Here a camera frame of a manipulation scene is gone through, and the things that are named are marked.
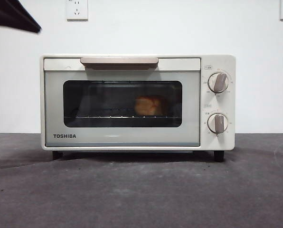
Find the timer knob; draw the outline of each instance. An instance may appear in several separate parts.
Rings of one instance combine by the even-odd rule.
[[[228,87],[228,78],[225,73],[215,73],[210,76],[208,86],[216,94],[224,92]]]
[[[208,118],[207,125],[213,133],[221,134],[227,128],[228,120],[224,115],[216,113]]]

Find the oven window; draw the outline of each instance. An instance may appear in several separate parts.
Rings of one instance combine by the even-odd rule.
[[[66,81],[67,127],[179,127],[179,81]]]

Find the black foot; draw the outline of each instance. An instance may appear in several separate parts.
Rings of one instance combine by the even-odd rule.
[[[214,160],[216,162],[224,161],[224,151],[214,151]]]
[[[62,157],[62,152],[58,152],[58,151],[52,151],[52,155],[53,155],[53,160],[56,160],[58,158]]]

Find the toaster oven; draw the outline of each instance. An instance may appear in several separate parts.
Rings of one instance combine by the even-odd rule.
[[[62,151],[190,152],[235,145],[231,55],[44,55],[41,145]]]

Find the oven door handle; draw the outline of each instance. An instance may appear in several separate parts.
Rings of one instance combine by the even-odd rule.
[[[82,57],[85,68],[93,70],[149,70],[159,63],[156,57]]]

